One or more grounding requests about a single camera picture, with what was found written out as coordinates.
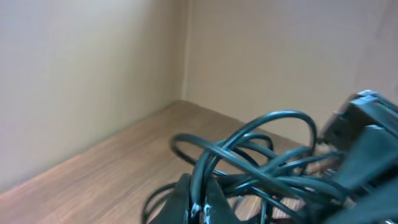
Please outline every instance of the black cable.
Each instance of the black cable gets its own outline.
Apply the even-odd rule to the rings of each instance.
[[[269,136],[253,132],[260,125],[282,118],[298,118],[308,124],[311,136],[309,147],[291,149],[278,156],[273,151],[274,144]],[[255,139],[264,141],[266,146],[252,141]],[[337,204],[343,203],[348,194],[342,186],[331,180],[308,176],[308,174],[304,175],[309,164],[338,157],[338,154],[335,152],[313,156],[316,140],[317,129],[313,120],[302,112],[290,110],[276,111],[258,117],[237,130],[228,139],[216,143],[191,134],[178,134],[174,136],[170,141],[173,152],[189,164],[194,165],[190,182],[191,221],[195,223],[199,218],[198,214],[204,206],[203,196],[206,194],[204,186],[211,174],[218,177],[219,184],[226,197],[256,195],[262,198],[259,213],[243,223],[270,223],[274,207],[288,214],[296,223],[308,223],[305,214],[296,212],[281,202],[284,197],[296,198],[304,201],[306,204],[317,204],[326,207],[331,201]],[[196,160],[180,150],[177,146],[179,142],[187,142],[199,146],[203,149],[203,153]],[[267,163],[259,166],[256,160],[244,152],[243,149],[258,152],[268,159]],[[228,175],[220,170],[215,170],[215,166],[220,159],[237,167],[244,174]],[[296,168],[300,168],[301,171],[298,173],[294,172]],[[172,186],[173,184],[166,185],[155,191],[148,198],[148,201],[144,205],[144,218],[147,218],[150,215],[150,211],[154,210],[152,207],[147,212],[146,207],[149,202],[157,194],[171,189]]]

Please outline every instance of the cable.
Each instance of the cable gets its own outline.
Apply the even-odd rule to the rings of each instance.
[[[253,132],[260,125],[282,118],[297,118],[308,124],[310,130],[310,144],[308,147],[302,146],[286,151],[281,155],[274,152],[272,139],[262,133]],[[265,145],[256,143],[252,140],[260,139]],[[296,223],[315,222],[311,214],[310,219],[306,219],[306,214],[294,211],[281,200],[283,198],[296,198],[304,201],[307,205],[317,204],[328,206],[330,202],[343,204],[348,194],[345,188],[332,180],[325,180],[316,176],[310,176],[306,172],[309,164],[320,162],[325,159],[339,158],[336,152],[329,152],[324,155],[313,156],[317,140],[317,129],[311,117],[299,111],[276,111],[264,116],[260,116],[253,121],[245,124],[242,128],[235,131],[228,139],[209,142],[206,139],[192,134],[177,134],[170,140],[172,151],[176,155],[194,165],[193,174],[190,181],[190,217],[192,223],[197,222],[201,208],[204,206],[203,196],[206,194],[206,183],[213,174],[226,197],[256,195],[261,198],[261,209],[257,215],[243,223],[270,223],[272,221],[272,211],[276,207],[288,214]],[[198,160],[184,153],[179,147],[180,142],[187,142],[203,149]],[[258,152],[267,158],[265,164],[259,165],[243,149]],[[228,175],[220,170],[215,170],[218,161],[222,159],[228,164],[235,166],[244,174]],[[158,194],[173,188],[175,183],[166,185],[156,190],[144,204],[143,223],[149,217],[152,207],[147,211],[149,202]]]

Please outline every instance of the wooden floor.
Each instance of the wooden floor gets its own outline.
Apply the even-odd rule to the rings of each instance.
[[[242,125],[214,111],[177,102],[0,195],[0,223],[139,223],[147,195],[178,180],[182,173],[192,172],[192,166],[169,149],[174,134],[192,133],[216,140]],[[279,152],[297,146],[273,137]],[[199,148],[183,146],[196,158],[201,153]],[[224,162],[218,167],[237,172]],[[237,211],[243,219],[254,212],[255,198]]]

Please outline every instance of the wall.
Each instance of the wall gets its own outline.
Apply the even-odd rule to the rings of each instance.
[[[192,3],[186,95],[194,103],[242,121],[302,110],[319,126],[358,90],[398,103],[398,1]],[[308,141],[300,121],[263,128]]]
[[[0,2],[0,191],[180,97],[183,5]]]

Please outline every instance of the power cord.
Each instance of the power cord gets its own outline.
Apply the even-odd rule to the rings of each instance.
[[[254,132],[254,130],[270,121],[283,118],[297,118],[306,122],[310,130],[311,141],[308,147],[302,146],[291,149],[278,156],[273,151],[272,139],[265,134]],[[254,139],[265,141],[267,146],[255,143],[252,141]],[[348,198],[348,193],[340,184],[330,179],[310,175],[307,172],[307,166],[314,162],[341,156],[338,152],[314,156],[316,140],[317,129],[313,119],[303,112],[293,110],[275,111],[260,116],[245,124],[223,141],[209,142],[192,134],[174,136],[170,141],[173,152],[194,166],[189,190],[190,222],[197,223],[205,206],[206,188],[204,186],[207,185],[211,177],[215,177],[225,197],[255,195],[261,198],[259,213],[246,223],[270,223],[274,207],[289,215],[295,223],[318,223],[318,217],[313,214],[311,208],[319,206],[325,208],[331,205],[343,206]],[[178,147],[180,142],[187,142],[202,148],[204,151],[199,160],[185,154]],[[256,151],[265,156],[268,162],[260,166],[255,159],[242,149]],[[215,170],[220,159],[237,167],[244,174],[228,175],[220,170]],[[170,193],[175,184],[165,185],[149,196],[142,211],[143,224],[147,223],[147,219],[156,207],[166,201],[167,194]],[[151,200],[159,194],[164,195],[153,206],[149,207]],[[306,204],[305,209],[292,210],[281,202],[283,198],[301,200]]]

